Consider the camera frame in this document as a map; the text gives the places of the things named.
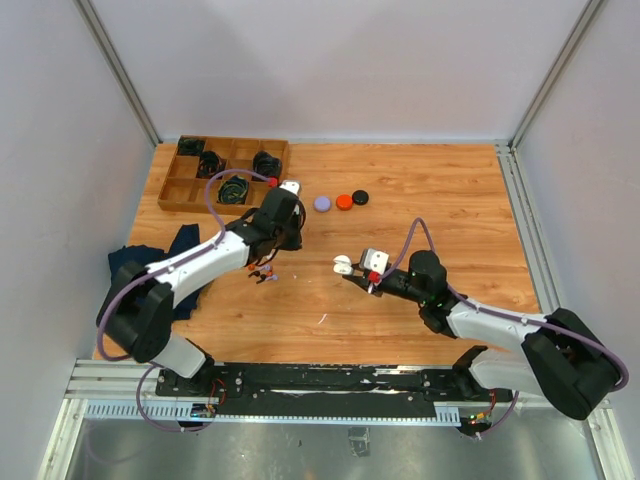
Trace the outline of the white earbud charging case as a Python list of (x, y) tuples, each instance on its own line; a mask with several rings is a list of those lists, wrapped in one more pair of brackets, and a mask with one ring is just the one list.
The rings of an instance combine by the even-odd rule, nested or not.
[(353, 266), (351, 259), (346, 255), (338, 255), (333, 259), (333, 271), (339, 275), (352, 275)]

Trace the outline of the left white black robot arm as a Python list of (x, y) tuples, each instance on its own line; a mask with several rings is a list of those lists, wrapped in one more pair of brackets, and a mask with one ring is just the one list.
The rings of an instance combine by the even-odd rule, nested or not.
[(112, 281), (97, 320), (97, 347), (107, 360), (104, 339), (110, 338), (126, 356), (179, 376), (190, 394), (207, 393), (214, 371), (206, 354), (174, 333), (174, 309), (193, 292), (235, 270), (257, 264), (280, 251), (302, 247), (306, 211), (300, 184), (286, 181), (268, 191), (262, 204), (225, 225), (210, 240), (167, 260), (124, 265)]

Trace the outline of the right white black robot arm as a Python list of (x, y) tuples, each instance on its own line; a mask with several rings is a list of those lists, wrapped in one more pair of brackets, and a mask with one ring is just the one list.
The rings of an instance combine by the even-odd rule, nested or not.
[(477, 340), (453, 375), (455, 392), (474, 400), (490, 389), (544, 397), (556, 410), (586, 419), (611, 392), (622, 389), (629, 372), (572, 311), (525, 314), (492, 307), (457, 293), (432, 251), (419, 250), (407, 270), (396, 269), (387, 253), (363, 252), (358, 262), (339, 255), (333, 270), (370, 295), (393, 295), (418, 307), (436, 334)]

